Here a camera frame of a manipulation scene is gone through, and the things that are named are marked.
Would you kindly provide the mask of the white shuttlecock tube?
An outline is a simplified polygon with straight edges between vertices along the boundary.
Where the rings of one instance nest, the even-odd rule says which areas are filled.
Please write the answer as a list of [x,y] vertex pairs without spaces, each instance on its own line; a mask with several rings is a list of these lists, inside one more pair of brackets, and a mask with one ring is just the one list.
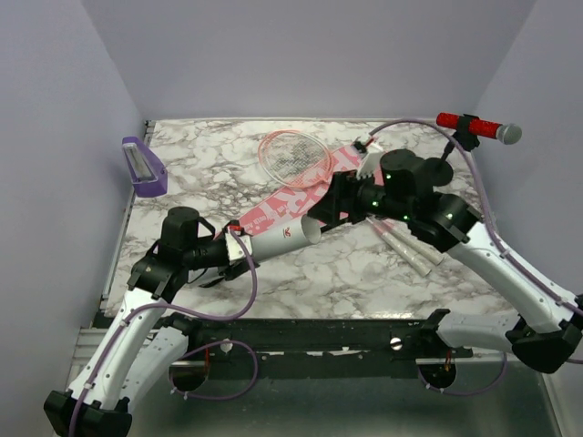
[[321,237],[319,221],[304,215],[252,236],[252,256],[255,261],[263,262],[315,245]]

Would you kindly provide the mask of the pink racket bag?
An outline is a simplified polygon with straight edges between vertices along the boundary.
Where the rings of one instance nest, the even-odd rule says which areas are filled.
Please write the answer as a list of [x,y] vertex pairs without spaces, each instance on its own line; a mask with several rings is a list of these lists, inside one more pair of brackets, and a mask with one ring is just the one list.
[[[360,161],[361,156],[352,146],[340,147],[332,152],[334,171],[355,170]],[[280,188],[244,213],[239,223],[248,234],[259,235],[302,216],[322,198],[328,187],[328,183],[321,183],[305,189]]]

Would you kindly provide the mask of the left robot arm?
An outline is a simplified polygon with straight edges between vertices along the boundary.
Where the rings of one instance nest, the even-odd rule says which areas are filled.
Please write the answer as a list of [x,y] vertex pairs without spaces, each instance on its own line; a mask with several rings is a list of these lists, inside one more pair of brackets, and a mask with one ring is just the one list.
[[189,328],[166,327],[147,337],[167,310],[178,317],[201,313],[174,304],[188,284],[205,284],[239,270],[256,270],[255,238],[230,222],[220,234],[194,208],[172,208],[159,239],[131,269],[113,322],[84,369],[65,391],[51,391],[44,411],[58,436],[125,436],[132,412],[155,380],[178,358],[201,351]]

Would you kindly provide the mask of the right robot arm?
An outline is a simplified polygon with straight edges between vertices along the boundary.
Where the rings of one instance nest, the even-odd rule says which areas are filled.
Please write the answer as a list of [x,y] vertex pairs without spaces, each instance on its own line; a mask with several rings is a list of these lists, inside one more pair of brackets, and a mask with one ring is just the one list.
[[414,237],[456,259],[517,311],[513,317],[436,310],[419,334],[432,357],[450,348],[514,354],[530,369],[557,371],[582,340],[582,298],[561,289],[489,235],[481,214],[457,195],[435,191],[425,159],[407,149],[383,154],[382,184],[356,171],[336,172],[309,217],[333,229],[369,217],[395,219]]

